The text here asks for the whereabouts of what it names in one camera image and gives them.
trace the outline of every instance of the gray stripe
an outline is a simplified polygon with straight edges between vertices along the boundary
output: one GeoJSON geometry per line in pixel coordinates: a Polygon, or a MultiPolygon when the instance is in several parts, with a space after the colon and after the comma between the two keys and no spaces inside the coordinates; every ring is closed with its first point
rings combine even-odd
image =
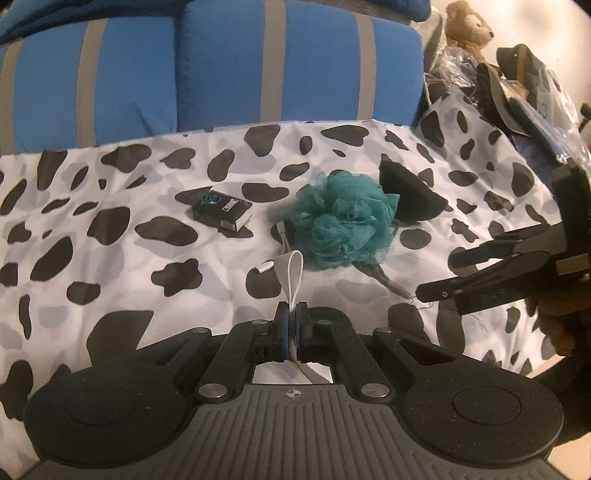
{"type": "Polygon", "coordinates": [[[375,101],[375,36],[371,17],[355,14],[359,32],[359,103],[357,104],[357,120],[369,120],[374,117],[375,101]]]}
{"type": "Polygon", "coordinates": [[[262,43],[261,122],[281,120],[285,31],[287,19],[282,0],[265,0],[265,33],[262,43]]]}
{"type": "Polygon", "coordinates": [[[91,20],[86,26],[78,78],[76,80],[76,135],[78,147],[94,147],[95,138],[95,86],[96,69],[99,63],[100,44],[107,19],[91,20]]]}
{"type": "Polygon", "coordinates": [[[14,95],[14,74],[17,71],[18,51],[22,40],[8,46],[4,55],[4,63],[0,70],[0,151],[4,155],[17,152],[12,123],[12,97],[14,95]]]}

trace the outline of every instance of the bed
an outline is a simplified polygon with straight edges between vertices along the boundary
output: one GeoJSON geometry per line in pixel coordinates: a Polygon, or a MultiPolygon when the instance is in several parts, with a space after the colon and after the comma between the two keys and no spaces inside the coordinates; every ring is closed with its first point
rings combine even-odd
{"type": "MultiPolygon", "coordinates": [[[[275,224],[297,190],[335,170],[377,180],[385,157],[449,202],[397,230],[382,267],[408,291],[457,273],[452,251],[560,221],[550,192],[454,89],[416,128],[283,122],[2,156],[0,478],[37,461],[23,412],[53,376],[195,326],[218,334],[271,319],[284,295],[273,270],[254,268],[280,253],[275,224]],[[229,234],[193,220],[190,205],[209,189],[255,204],[246,227],[229,234]]],[[[298,298],[345,312],[359,333],[389,323],[521,374],[554,353],[522,301],[462,317],[449,302],[414,299],[419,325],[402,314],[407,300],[353,266],[306,270],[298,298]]],[[[301,375],[285,366],[265,379],[301,375]]]]}

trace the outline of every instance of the black box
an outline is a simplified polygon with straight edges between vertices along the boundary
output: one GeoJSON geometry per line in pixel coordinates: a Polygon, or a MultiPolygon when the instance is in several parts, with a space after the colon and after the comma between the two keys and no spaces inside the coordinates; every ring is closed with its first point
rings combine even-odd
{"type": "Polygon", "coordinates": [[[191,210],[198,222],[237,232],[251,217],[250,207],[251,202],[210,190],[191,210]]]}

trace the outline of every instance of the screw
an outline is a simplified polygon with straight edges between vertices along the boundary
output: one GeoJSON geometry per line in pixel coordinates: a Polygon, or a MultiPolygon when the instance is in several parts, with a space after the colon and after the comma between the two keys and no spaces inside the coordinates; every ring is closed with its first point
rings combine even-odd
{"type": "Polygon", "coordinates": [[[384,398],[390,393],[390,389],[381,383],[366,383],[361,387],[361,393],[369,398],[384,398]]]}
{"type": "Polygon", "coordinates": [[[199,395],[205,398],[220,398],[228,393],[228,389],[221,383],[206,383],[199,387],[199,395]]]}

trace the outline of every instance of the brown teddy bear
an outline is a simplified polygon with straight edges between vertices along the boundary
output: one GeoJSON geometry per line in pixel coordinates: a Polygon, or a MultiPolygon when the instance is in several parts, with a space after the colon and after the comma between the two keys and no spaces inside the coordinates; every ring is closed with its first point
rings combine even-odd
{"type": "Polygon", "coordinates": [[[484,61],[481,49],[495,36],[484,18],[474,11],[466,0],[449,4],[446,12],[447,45],[463,48],[484,61]]]}

